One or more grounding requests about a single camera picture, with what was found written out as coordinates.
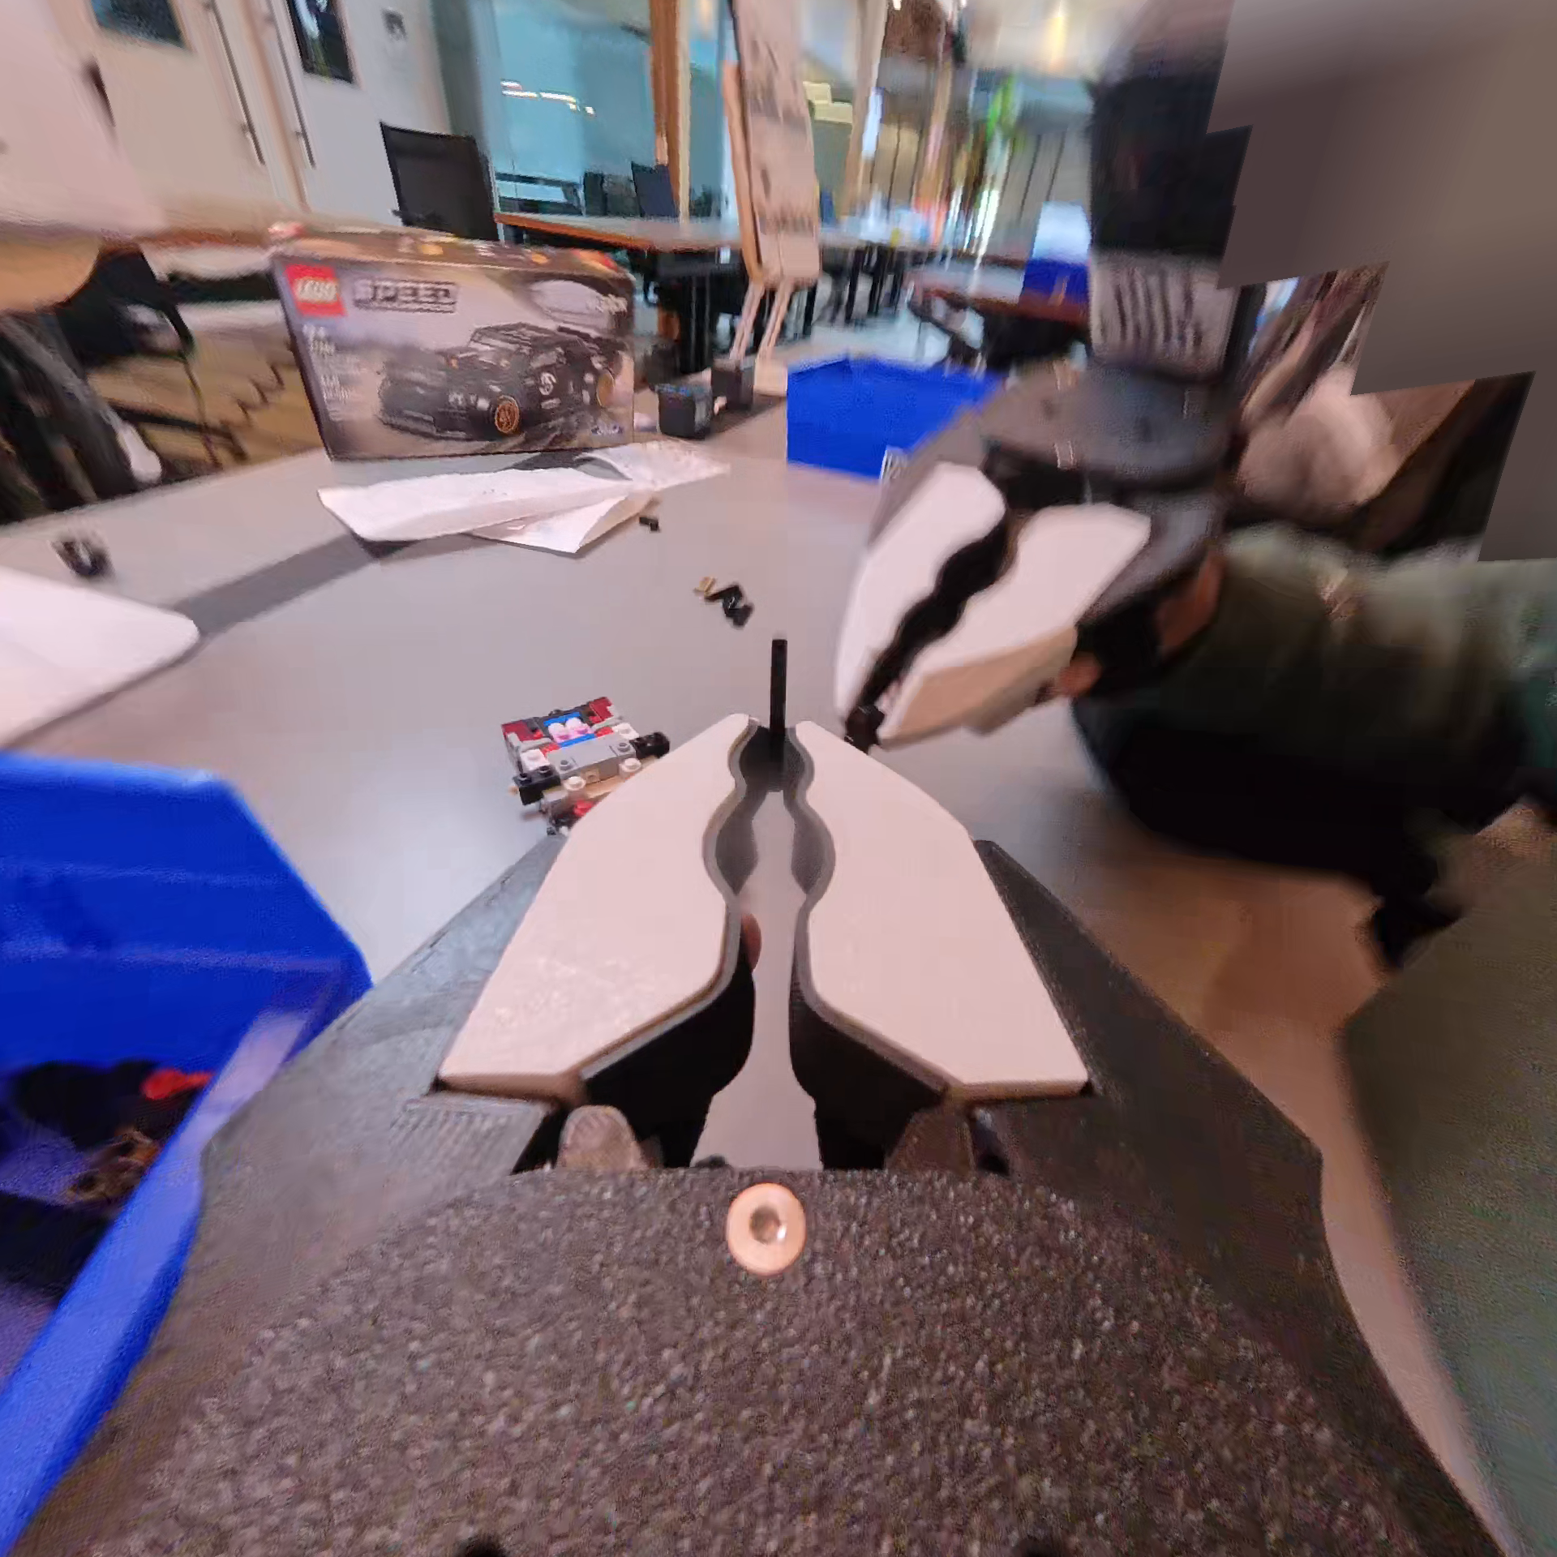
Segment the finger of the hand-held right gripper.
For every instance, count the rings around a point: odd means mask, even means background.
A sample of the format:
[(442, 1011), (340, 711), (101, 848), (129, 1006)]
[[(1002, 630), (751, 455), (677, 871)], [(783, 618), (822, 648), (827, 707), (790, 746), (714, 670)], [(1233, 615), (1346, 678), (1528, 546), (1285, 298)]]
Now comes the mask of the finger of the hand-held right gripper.
[(1054, 507), (1020, 529), (1003, 572), (916, 648), (881, 700), (879, 744), (990, 733), (1050, 696), (1083, 615), (1133, 565), (1152, 520), (1115, 504)]
[(1007, 563), (1007, 498), (981, 470), (940, 463), (905, 483), (868, 544), (842, 622), (842, 717), (885, 707)]

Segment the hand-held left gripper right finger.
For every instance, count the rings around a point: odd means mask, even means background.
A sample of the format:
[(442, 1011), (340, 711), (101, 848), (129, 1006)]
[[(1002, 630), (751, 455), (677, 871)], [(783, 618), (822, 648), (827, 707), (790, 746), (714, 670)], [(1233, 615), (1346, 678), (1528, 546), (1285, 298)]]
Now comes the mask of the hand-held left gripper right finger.
[(970, 1102), (1078, 1097), (1089, 1071), (968, 828), (898, 770), (801, 722), (796, 932), (820, 1015)]

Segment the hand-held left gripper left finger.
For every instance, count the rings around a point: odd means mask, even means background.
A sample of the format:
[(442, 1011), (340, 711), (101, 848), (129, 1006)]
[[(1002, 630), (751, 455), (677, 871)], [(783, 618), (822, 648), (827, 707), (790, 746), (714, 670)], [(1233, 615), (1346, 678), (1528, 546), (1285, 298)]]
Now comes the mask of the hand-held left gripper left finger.
[(753, 1045), (753, 971), (718, 837), (757, 733), (731, 713), (572, 830), (440, 1063), (525, 1100), (712, 1098)]

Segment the brick car model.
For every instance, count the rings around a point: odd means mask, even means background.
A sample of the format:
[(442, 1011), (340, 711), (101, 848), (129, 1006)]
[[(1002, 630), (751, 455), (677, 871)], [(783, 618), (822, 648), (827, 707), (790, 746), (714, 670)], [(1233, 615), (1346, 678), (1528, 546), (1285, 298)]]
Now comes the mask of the brick car model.
[(672, 750), (662, 731), (640, 731), (609, 696), (520, 717), (501, 726), (512, 795), (551, 832), (570, 830), (614, 789)]

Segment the large blue plastic bin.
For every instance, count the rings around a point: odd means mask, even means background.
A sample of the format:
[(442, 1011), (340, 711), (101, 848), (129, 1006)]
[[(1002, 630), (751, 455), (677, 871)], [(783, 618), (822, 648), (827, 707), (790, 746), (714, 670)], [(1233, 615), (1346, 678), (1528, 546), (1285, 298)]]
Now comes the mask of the large blue plastic bin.
[[(4, 756), (4, 1551), (164, 1323), (208, 1143), (371, 985), (223, 780)], [(162, 1143), (138, 1191), (67, 1204), (129, 1126)]]

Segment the person's right forearm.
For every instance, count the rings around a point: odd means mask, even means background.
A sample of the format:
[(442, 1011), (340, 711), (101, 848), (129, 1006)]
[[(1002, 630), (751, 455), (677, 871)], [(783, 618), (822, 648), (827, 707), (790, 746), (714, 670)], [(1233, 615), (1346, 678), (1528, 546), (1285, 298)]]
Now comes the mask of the person's right forearm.
[(1376, 557), (1285, 528), (1220, 554), (1215, 605), (1168, 665), (1076, 700), (1100, 756), (1157, 728), (1421, 791), (1554, 778), (1552, 559)]

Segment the toy car set box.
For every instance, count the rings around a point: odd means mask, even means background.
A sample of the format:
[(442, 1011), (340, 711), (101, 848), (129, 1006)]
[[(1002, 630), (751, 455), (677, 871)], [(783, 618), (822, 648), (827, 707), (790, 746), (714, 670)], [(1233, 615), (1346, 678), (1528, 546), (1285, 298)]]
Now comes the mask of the toy car set box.
[(592, 452), (636, 435), (636, 283), (607, 253), (301, 225), (268, 259), (334, 461)]

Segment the small blue bin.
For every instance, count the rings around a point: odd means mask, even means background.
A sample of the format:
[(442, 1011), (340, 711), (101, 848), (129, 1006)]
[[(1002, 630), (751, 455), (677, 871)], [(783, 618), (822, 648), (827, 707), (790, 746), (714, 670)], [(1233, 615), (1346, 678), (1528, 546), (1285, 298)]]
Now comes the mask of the small blue bin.
[(1050, 305), (1087, 305), (1092, 227), (1085, 205), (1046, 201), (1024, 266), (1022, 292)]
[(881, 479), (1005, 379), (989, 372), (838, 355), (788, 370), (787, 457), (809, 468)]

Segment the white sticker sheet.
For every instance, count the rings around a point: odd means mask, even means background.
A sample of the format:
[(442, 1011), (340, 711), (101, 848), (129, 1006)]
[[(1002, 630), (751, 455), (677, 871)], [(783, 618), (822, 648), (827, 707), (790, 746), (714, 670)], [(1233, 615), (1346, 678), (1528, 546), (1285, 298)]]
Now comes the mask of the white sticker sheet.
[(585, 474), (625, 479), (649, 492), (722, 478), (731, 465), (692, 440), (644, 439), (579, 452), (573, 466)]

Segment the white numbered paper bag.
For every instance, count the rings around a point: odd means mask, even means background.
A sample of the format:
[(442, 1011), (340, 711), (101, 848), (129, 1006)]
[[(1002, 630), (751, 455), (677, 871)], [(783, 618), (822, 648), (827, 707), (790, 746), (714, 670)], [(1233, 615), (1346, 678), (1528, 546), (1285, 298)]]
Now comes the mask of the white numbered paper bag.
[(362, 485), (327, 485), (323, 505), (357, 537), (399, 542), (475, 533), (512, 520), (651, 496), (618, 472), (573, 466), (447, 472)]

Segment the standing sign board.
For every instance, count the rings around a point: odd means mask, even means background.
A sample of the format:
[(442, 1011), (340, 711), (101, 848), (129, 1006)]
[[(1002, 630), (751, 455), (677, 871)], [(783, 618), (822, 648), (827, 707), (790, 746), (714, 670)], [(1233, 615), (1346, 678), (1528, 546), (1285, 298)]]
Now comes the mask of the standing sign board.
[(801, 7), (733, 1), (737, 211), (750, 274), (811, 285), (822, 274), (822, 190), (805, 90)]

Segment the long black brick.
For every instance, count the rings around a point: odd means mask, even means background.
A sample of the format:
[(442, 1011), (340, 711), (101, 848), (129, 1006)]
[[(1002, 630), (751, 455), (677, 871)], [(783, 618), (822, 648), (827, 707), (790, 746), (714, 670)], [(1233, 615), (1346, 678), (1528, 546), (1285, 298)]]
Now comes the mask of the long black brick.
[(156, 1137), (140, 1128), (123, 1128), (69, 1180), (66, 1202), (108, 1213), (138, 1191), (162, 1150), (164, 1145)]

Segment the person's torso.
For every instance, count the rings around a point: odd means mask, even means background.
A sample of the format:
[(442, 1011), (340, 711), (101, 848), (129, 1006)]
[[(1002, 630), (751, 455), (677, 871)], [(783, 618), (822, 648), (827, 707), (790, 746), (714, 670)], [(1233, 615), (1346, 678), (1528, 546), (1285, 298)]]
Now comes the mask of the person's torso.
[(1419, 948), (1343, 1045), (1485, 1480), (1522, 1553), (1556, 1553), (1554, 856)]

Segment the white book stand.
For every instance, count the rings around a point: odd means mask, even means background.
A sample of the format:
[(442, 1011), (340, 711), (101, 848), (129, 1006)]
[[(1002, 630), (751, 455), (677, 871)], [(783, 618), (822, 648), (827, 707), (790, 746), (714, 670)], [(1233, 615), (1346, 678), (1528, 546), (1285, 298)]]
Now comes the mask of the white book stand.
[(3, 568), (3, 746), (173, 667), (201, 641), (180, 611)]

